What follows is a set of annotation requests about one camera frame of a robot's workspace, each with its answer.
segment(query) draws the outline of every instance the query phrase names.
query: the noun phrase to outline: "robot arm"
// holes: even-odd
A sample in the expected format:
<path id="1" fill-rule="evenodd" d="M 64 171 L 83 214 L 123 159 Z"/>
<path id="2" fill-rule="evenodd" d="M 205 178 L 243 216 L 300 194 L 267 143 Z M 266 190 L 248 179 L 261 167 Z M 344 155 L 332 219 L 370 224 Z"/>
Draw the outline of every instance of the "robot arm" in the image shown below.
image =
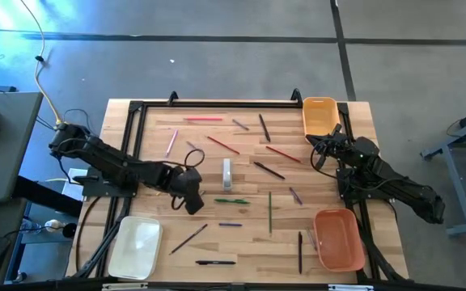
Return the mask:
<path id="1" fill-rule="evenodd" d="M 351 168 L 340 178 L 359 198 L 397 199 L 409 205 L 413 211 L 429 223 L 443 223 L 445 204 L 430 186 L 415 183 L 395 172 L 379 156 L 379 148 L 373 141 L 359 137 L 354 142 L 340 132 L 338 124 L 328 136 L 307 135 L 307 139 L 320 154 L 314 168 L 318 171 L 326 157 L 336 158 Z"/>
<path id="2" fill-rule="evenodd" d="M 143 183 L 174 198 L 183 198 L 189 214 L 196 213 L 204 206 L 199 196 L 202 178 L 194 167 L 184 170 L 183 167 L 171 167 L 164 162 L 140 161 L 92 136 L 85 127 L 74 124 L 58 125 L 49 148 L 51 155 L 57 159 L 82 159 L 101 171 L 105 181 L 118 188 Z"/>

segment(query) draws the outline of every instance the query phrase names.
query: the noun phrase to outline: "red pencil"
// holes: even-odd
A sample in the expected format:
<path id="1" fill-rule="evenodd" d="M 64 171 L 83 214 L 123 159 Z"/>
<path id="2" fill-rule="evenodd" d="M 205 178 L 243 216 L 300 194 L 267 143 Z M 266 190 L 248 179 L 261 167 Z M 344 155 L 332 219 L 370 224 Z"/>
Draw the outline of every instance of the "red pencil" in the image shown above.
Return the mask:
<path id="1" fill-rule="evenodd" d="M 270 147 L 270 146 L 268 146 L 268 145 L 266 145 L 265 147 L 266 147 L 267 149 L 269 149 L 269 150 L 272 150 L 273 152 L 276 152 L 276 153 L 279 153 L 279 154 L 281 154 L 281 155 L 283 155 L 283 156 L 286 156 L 286 157 L 290 158 L 291 160 L 294 160 L 294 161 L 296 161 L 296 162 L 301 162 L 301 161 L 298 160 L 297 158 L 294 158 L 294 157 L 291 157 L 291 156 L 288 155 L 288 154 L 282 153 L 281 151 L 276 150 L 276 149 L 274 149 L 274 148 L 272 148 L 272 147 Z"/>
<path id="2" fill-rule="evenodd" d="M 232 152 L 234 152 L 234 153 L 236 153 L 236 154 L 240 154 L 238 151 L 233 150 L 231 147 L 229 147 L 229 146 L 227 146 L 227 145 L 224 145 L 224 144 L 221 143 L 220 141 L 217 141 L 216 139 L 214 139 L 214 138 L 212 138 L 212 137 L 208 137 L 208 138 L 209 138 L 210 140 L 212 140 L 212 141 L 217 142 L 219 145 L 221 145 L 221 146 L 227 148 L 228 150 L 230 150 L 230 151 L 232 151 Z"/>
<path id="3" fill-rule="evenodd" d="M 222 117 L 191 116 L 185 117 L 186 120 L 222 120 Z"/>

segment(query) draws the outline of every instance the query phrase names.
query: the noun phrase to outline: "gray floor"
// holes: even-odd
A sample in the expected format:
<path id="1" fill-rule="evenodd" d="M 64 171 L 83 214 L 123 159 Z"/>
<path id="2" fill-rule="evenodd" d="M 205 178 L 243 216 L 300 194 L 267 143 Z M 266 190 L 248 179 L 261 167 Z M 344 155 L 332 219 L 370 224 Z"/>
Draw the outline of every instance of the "gray floor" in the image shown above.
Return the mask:
<path id="1" fill-rule="evenodd" d="M 28 2 L 47 32 L 336 35 L 328 0 Z M 338 4 L 346 37 L 466 40 L 466 0 Z M 0 0 L 0 29 L 36 31 L 36 26 L 19 2 Z M 304 96 L 347 99 L 337 44 L 48 40 L 46 45 L 49 67 L 42 84 L 60 112 L 85 109 L 96 132 L 109 98 L 167 98 L 176 90 L 181 98 L 288 99 L 298 87 Z M 33 57 L 39 49 L 38 40 L 0 39 L 0 84 L 36 91 Z M 464 221 L 455 191 L 441 158 L 423 162 L 418 155 L 466 116 L 466 46 L 349 44 L 347 52 L 357 100 L 371 103 L 383 157 L 432 185 L 447 203 L 445 226 L 428 225 L 397 204 L 409 275 L 422 283 L 466 287 L 466 235 L 448 238 L 444 231 Z M 53 122 L 45 103 L 40 115 Z M 85 123 L 80 113 L 67 117 Z M 23 175 L 61 177 L 48 155 L 51 137 L 39 124 L 34 128 Z M 66 161 L 66 167 L 83 164 Z"/>

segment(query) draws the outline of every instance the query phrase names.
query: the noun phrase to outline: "orange bin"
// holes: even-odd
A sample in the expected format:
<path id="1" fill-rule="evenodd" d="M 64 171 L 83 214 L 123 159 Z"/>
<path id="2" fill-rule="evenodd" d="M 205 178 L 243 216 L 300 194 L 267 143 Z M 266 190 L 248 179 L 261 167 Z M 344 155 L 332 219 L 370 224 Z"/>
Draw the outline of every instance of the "orange bin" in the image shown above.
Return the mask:
<path id="1" fill-rule="evenodd" d="M 305 135 L 327 135 L 340 123 L 336 100 L 330 97 L 308 97 L 303 101 Z"/>
<path id="2" fill-rule="evenodd" d="M 314 219 L 320 262 L 329 271 L 351 272 L 364 266 L 365 256 L 355 215 L 348 209 L 319 211 Z"/>

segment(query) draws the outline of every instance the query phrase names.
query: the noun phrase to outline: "wooden table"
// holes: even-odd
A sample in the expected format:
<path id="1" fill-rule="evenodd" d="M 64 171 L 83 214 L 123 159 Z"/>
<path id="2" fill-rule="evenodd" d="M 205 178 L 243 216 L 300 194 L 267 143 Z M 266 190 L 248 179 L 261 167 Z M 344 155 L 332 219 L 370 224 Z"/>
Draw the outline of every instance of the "wooden table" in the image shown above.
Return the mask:
<path id="1" fill-rule="evenodd" d="M 111 99 L 104 118 L 101 138 L 111 146 L 121 147 L 128 99 Z M 268 142 L 258 113 L 265 119 L 271 136 L 270 145 L 302 162 L 297 163 L 265 148 Z M 349 115 L 354 136 L 376 135 L 369 103 L 349 103 Z M 337 183 L 315 172 L 309 163 L 311 145 L 303 134 L 300 109 L 254 108 L 149 108 L 143 133 L 142 160 L 159 160 L 167 149 L 175 129 L 179 135 L 169 159 L 183 162 L 191 150 L 191 141 L 205 151 L 205 161 L 197 168 L 202 176 L 201 190 L 205 206 L 190 216 L 184 208 L 172 210 L 168 194 L 140 186 L 133 199 L 131 216 L 159 220 L 163 237 L 154 273 L 148 281 L 170 282 L 252 282 L 252 283 L 355 283 L 354 272 L 330 272 L 318 260 L 304 230 L 313 229 L 312 218 L 319 210 L 344 208 L 338 198 Z M 221 116 L 222 121 L 184 120 L 185 116 Z M 247 125 L 245 131 L 231 122 L 235 118 Z M 131 143 L 136 133 L 131 134 Z M 227 143 L 240 152 L 235 154 L 206 138 L 206 135 Z M 192 164 L 200 158 L 191 157 Z M 222 161 L 232 161 L 232 192 L 222 190 Z M 282 181 L 252 162 L 264 163 L 286 177 Z M 324 171 L 333 174 L 337 163 L 329 158 Z M 300 206 L 289 192 L 293 187 L 303 200 Z M 268 193 L 273 193 L 273 233 L 268 227 Z M 250 205 L 219 204 L 214 198 L 245 199 Z M 81 217 L 87 210 L 84 203 Z M 102 239 L 109 199 L 102 198 L 87 217 L 80 242 L 80 262 L 83 264 Z M 382 201 L 368 201 L 368 211 L 375 244 L 389 263 L 404 277 L 408 276 L 398 228 L 393 211 Z M 242 227 L 219 227 L 221 221 L 242 223 Z M 179 249 L 168 253 L 205 223 L 208 227 Z M 298 272 L 298 239 L 303 237 L 303 274 Z M 234 260 L 235 266 L 199 266 L 197 259 Z M 74 246 L 66 275 L 74 273 Z"/>

